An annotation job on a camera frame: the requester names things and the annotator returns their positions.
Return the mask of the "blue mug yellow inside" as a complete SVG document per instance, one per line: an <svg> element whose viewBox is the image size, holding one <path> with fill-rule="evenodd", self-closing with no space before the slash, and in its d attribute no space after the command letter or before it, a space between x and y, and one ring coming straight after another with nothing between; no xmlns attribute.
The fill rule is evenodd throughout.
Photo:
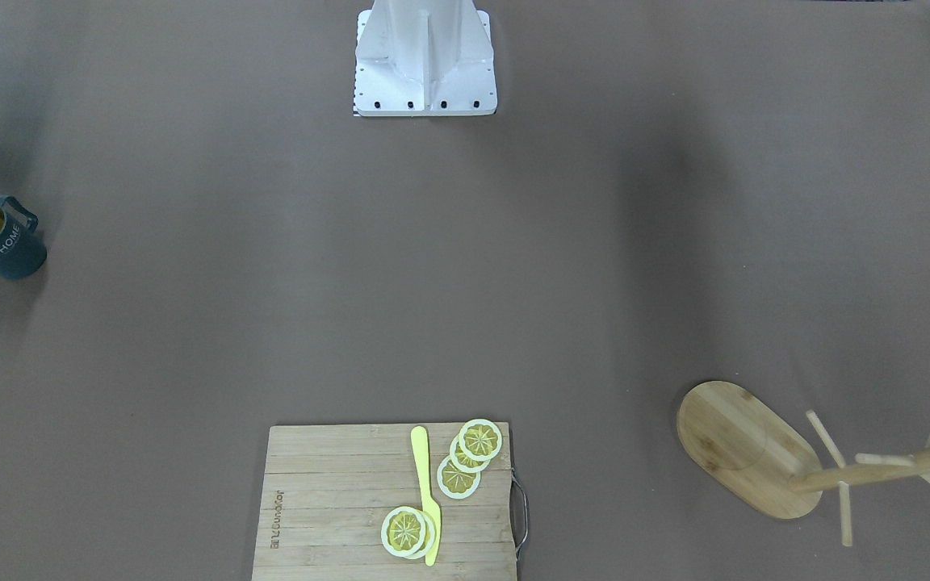
<svg viewBox="0 0 930 581"><path fill-rule="evenodd" d="M47 247L36 234L40 223L17 198L0 195L0 276L15 280L33 275L47 260Z"/></svg>

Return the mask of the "bamboo cutting board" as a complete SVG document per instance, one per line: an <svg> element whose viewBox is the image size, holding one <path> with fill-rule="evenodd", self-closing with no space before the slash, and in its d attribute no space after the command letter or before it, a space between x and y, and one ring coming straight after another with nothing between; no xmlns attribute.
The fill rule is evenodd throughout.
<svg viewBox="0 0 930 581"><path fill-rule="evenodd" d="M509 423L498 423L505 439L476 492L450 499L438 468L461 426L425 426L431 493L442 508L432 565L392 555L380 540L390 511L423 508L413 424L270 428L252 579L516 580L526 507L514 486Z"/></svg>

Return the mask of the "yellow plastic knife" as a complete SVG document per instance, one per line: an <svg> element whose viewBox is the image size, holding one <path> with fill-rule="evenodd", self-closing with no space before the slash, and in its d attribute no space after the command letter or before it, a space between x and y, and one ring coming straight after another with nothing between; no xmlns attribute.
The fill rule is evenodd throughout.
<svg viewBox="0 0 930 581"><path fill-rule="evenodd" d="M429 460L429 434L425 426L414 426L410 431L411 451L416 463L418 489L420 489L423 512L434 522L433 544L425 552L425 565L434 566L440 543L442 543L442 508L437 504L432 492L432 468Z"/></svg>

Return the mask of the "lemon slice on knife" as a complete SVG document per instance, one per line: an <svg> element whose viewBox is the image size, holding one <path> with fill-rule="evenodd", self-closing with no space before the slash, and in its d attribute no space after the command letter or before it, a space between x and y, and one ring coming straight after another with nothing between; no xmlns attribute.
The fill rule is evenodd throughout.
<svg viewBox="0 0 930 581"><path fill-rule="evenodd" d="M385 516L380 527L380 541L384 549L395 558L405 558L423 544L425 525L419 511L401 505Z"/></svg>

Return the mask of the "lemon slice row middle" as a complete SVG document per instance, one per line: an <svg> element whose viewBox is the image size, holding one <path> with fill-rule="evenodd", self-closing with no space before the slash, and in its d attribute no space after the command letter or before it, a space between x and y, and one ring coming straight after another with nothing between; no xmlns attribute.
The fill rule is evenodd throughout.
<svg viewBox="0 0 930 581"><path fill-rule="evenodd" d="M490 464L491 460L493 460L488 458L486 460L479 461L465 454L464 449L460 445L460 435L455 435L455 438L453 441L451 441L449 457L450 464L453 464L457 470L460 470L461 472L467 472L468 474L478 474L482 470L486 470L488 464Z"/></svg>

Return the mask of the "lemon slice row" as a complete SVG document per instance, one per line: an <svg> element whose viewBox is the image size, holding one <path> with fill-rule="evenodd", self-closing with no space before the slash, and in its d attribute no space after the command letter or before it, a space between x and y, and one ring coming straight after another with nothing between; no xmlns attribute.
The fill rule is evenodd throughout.
<svg viewBox="0 0 930 581"><path fill-rule="evenodd" d="M488 464L490 464L491 460L493 460L488 458L486 460L479 461L465 454L464 449L460 445L460 435L455 435L455 438L453 441L451 441L449 457L450 464L453 464L457 470L460 470L461 472L467 472L468 474L478 474L482 470L486 470Z"/></svg>
<svg viewBox="0 0 930 581"><path fill-rule="evenodd" d="M462 453L472 461L484 462L495 458L505 438L501 428L493 420L473 419L460 428L458 434Z"/></svg>

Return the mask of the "lemon slice under top one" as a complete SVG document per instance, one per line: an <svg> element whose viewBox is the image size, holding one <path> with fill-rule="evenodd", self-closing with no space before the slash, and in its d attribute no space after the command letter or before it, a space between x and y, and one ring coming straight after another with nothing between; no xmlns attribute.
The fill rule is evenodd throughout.
<svg viewBox="0 0 930 581"><path fill-rule="evenodd" d="M417 551L414 551L413 553L405 556L405 558L409 560L417 560L420 558L424 558L429 553L429 551L432 549L436 541L437 525L435 521L428 514L428 512L419 511L419 513L421 514L421 519L423 519L423 523L425 525L424 526L425 537L424 537L423 544L421 544L421 547L418 548Z"/></svg>

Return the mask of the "lemon slice row outer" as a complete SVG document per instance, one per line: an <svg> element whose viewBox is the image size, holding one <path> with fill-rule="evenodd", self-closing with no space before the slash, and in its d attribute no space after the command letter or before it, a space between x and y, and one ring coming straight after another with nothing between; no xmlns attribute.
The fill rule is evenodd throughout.
<svg viewBox="0 0 930 581"><path fill-rule="evenodd" d="M462 453L472 461L484 462L495 458L505 438L501 428L493 420L473 419L460 428L458 434Z"/></svg>

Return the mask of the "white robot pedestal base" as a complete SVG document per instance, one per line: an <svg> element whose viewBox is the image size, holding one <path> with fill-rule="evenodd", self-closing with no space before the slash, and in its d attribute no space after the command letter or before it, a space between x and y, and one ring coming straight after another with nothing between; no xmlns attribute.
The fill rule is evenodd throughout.
<svg viewBox="0 0 930 581"><path fill-rule="evenodd" d="M496 113L491 19L474 2L376 1L359 12L355 33L355 115Z"/></svg>

